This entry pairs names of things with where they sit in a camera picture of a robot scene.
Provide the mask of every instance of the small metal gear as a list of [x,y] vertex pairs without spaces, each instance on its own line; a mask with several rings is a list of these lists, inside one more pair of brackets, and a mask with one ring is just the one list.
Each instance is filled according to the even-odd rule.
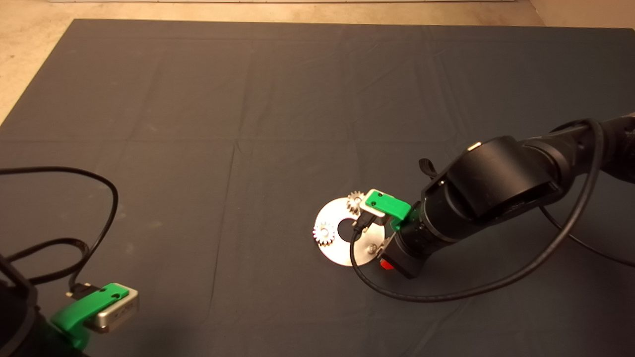
[[335,240],[335,228],[323,222],[313,227],[313,238],[320,246],[330,245]]
[[349,193],[348,201],[346,201],[346,208],[353,214],[359,215],[359,205],[364,200],[364,193],[361,191],[353,191]]

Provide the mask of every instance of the metal washer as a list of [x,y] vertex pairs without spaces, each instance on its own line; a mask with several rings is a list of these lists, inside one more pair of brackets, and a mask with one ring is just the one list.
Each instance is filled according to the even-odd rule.
[[[317,214],[315,226],[322,222],[327,222],[335,228],[335,239],[333,242],[329,245],[318,247],[332,262],[350,267],[352,265],[349,255],[351,244],[340,237],[337,227],[341,221],[345,219],[356,220],[359,215],[349,211],[346,205],[347,202],[348,198],[343,197],[327,203]],[[355,241],[355,261],[357,264],[362,266],[373,260],[377,256],[377,247],[384,242],[384,238],[384,227],[376,224],[372,224],[366,232],[362,233],[361,237]]]

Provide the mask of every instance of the red part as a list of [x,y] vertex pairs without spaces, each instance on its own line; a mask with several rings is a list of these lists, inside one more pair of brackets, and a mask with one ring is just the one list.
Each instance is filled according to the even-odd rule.
[[386,270],[393,270],[395,267],[392,266],[390,263],[388,263],[387,261],[385,261],[384,259],[382,259],[379,262],[379,265],[382,266],[382,268],[386,269]]

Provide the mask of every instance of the black robotic arm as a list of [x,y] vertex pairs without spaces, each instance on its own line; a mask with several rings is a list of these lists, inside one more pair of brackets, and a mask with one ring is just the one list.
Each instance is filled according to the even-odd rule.
[[[415,302],[461,299],[511,284],[541,265],[580,217],[600,169],[635,183],[635,118],[576,121],[542,137],[516,141],[504,136],[478,142],[439,173],[429,161],[420,164],[432,180],[380,253],[407,278],[416,277],[425,260],[440,248],[558,201],[576,176],[588,173],[569,219],[552,243],[524,268],[498,281],[453,294],[416,297],[374,285],[353,263],[360,278],[384,295]],[[374,212],[365,211],[356,222],[358,234],[377,221],[369,211]]]

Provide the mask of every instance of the dark gray cloth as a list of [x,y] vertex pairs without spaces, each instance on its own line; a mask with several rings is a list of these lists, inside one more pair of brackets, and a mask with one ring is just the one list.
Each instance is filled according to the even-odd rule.
[[[140,291],[93,356],[632,356],[635,271],[566,242],[526,279],[417,305],[372,292],[312,242],[319,209],[372,187],[414,202],[463,148],[635,111],[626,29],[76,20],[0,127],[0,165],[110,178],[121,204],[80,281]],[[573,188],[578,190],[579,182]],[[573,196],[552,207],[564,219]],[[0,178],[4,254],[92,242],[108,191],[64,174]],[[576,233],[635,259],[635,187],[602,175]],[[555,229],[537,212],[435,254],[441,293],[522,266]],[[17,266],[68,264],[52,248]],[[42,286],[50,315],[65,282]]]

